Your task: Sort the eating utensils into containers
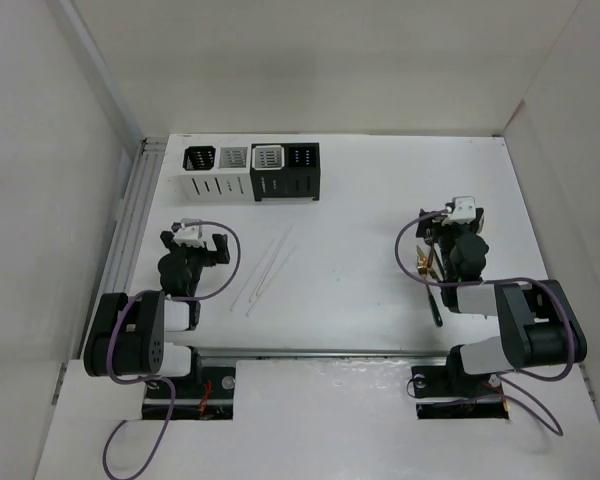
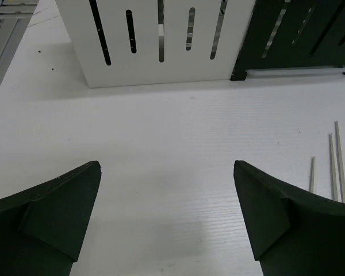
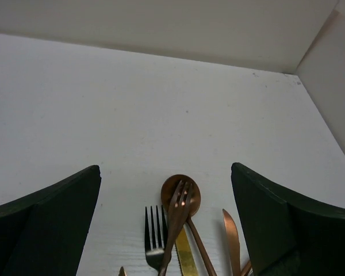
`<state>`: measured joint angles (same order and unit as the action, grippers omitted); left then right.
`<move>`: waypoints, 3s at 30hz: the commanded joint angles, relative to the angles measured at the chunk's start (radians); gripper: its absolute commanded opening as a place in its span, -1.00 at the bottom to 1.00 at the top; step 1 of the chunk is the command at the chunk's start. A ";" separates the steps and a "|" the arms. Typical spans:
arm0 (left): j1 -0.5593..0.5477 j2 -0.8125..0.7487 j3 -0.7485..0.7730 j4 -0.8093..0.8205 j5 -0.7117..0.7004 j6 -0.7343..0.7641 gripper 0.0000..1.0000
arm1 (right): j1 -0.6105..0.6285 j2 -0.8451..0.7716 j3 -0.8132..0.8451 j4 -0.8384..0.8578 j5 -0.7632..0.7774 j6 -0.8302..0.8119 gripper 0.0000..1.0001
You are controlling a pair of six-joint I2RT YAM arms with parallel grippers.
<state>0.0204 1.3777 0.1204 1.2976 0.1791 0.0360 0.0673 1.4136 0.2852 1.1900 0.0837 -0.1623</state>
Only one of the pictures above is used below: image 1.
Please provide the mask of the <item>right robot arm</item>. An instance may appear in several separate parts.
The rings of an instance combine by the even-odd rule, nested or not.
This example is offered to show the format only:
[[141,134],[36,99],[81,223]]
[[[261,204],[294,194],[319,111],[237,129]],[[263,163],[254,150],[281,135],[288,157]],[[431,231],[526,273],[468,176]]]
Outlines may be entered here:
[[483,278],[489,253],[483,221],[472,198],[457,197],[441,211],[420,211],[412,224],[429,248],[419,254],[412,277],[428,290],[439,289],[442,303],[432,306],[436,325],[443,324],[444,307],[492,317],[498,326],[494,337],[452,347],[442,366],[413,368],[419,398],[469,396],[500,373],[532,376],[536,367],[561,365],[563,371],[550,378],[556,382],[587,357],[584,331],[558,281]]

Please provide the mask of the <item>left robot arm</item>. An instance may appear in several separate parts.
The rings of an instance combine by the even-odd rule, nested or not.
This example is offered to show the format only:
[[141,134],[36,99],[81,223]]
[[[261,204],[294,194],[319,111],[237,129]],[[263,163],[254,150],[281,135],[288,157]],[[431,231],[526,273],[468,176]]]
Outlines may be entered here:
[[201,305],[193,297],[203,270],[227,265],[230,253],[226,234],[214,233],[214,247],[207,247],[201,228],[186,227],[176,233],[163,231],[167,249],[157,264],[160,289],[138,298],[124,292],[101,297],[83,353],[86,373],[104,377],[114,373],[131,376],[169,377],[181,396],[197,394],[204,373],[197,367],[192,347],[165,340],[167,332],[193,331],[199,323]]

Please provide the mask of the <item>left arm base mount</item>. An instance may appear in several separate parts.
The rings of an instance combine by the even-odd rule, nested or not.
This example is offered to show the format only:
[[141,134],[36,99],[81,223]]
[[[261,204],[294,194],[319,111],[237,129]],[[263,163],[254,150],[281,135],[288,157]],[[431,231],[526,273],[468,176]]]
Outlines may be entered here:
[[[175,387],[172,421],[225,421],[234,414],[236,363],[203,358],[188,376],[171,379]],[[153,381],[145,388],[143,420],[164,420],[170,405],[170,389]]]

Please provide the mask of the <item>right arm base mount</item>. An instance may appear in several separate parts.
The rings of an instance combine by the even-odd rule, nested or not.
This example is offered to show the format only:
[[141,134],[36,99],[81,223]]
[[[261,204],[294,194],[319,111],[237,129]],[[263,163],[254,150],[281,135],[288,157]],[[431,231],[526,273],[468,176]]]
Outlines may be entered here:
[[413,366],[411,374],[419,420],[509,419],[501,384],[492,374],[454,373],[441,365]]

